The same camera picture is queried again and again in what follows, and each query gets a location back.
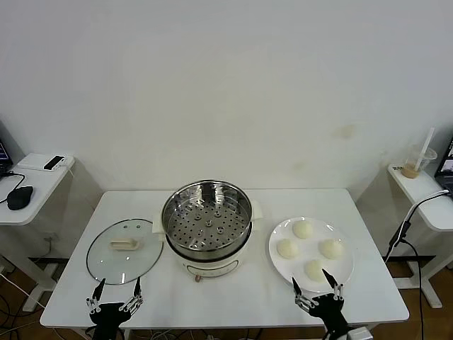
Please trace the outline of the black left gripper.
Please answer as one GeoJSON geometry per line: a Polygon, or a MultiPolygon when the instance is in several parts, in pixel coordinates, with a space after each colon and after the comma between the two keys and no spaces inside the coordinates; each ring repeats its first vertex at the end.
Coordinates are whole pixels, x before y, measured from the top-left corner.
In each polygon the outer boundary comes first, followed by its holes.
{"type": "Polygon", "coordinates": [[[94,289],[91,297],[86,298],[89,317],[94,323],[94,340],[116,339],[120,325],[130,319],[143,304],[141,278],[138,277],[134,286],[132,297],[124,302],[105,303],[99,305],[105,278],[94,289]]]}

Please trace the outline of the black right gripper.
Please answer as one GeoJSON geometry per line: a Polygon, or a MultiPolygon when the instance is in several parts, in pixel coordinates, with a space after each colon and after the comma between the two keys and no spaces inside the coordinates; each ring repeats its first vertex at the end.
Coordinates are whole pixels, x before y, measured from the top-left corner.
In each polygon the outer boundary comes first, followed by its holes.
{"type": "Polygon", "coordinates": [[[350,326],[343,316],[344,305],[342,283],[337,280],[324,268],[322,272],[333,289],[333,293],[314,297],[312,300],[305,296],[297,281],[292,277],[294,291],[294,303],[312,317],[318,317],[323,321],[327,329],[329,339],[340,339],[350,331],[350,326]]]}

